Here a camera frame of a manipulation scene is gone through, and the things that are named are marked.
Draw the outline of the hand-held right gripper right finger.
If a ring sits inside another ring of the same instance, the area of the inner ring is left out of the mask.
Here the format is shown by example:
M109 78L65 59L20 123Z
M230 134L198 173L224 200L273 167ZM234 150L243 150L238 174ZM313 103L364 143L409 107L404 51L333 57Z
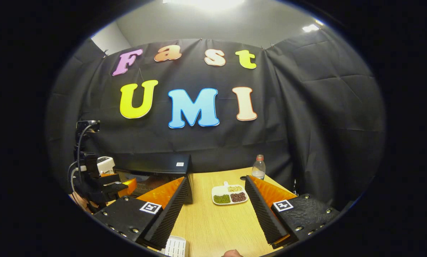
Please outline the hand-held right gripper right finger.
M245 190L264 237L273 249L311 238L341 212L312 194L295 194L247 176Z

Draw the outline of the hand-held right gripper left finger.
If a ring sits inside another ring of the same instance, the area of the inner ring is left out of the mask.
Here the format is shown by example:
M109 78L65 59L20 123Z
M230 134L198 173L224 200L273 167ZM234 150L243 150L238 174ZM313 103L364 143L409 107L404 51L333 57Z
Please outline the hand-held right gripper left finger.
M166 246L188 190L187 177L180 177L140 197L120 197L93 216L127 240L161 250Z

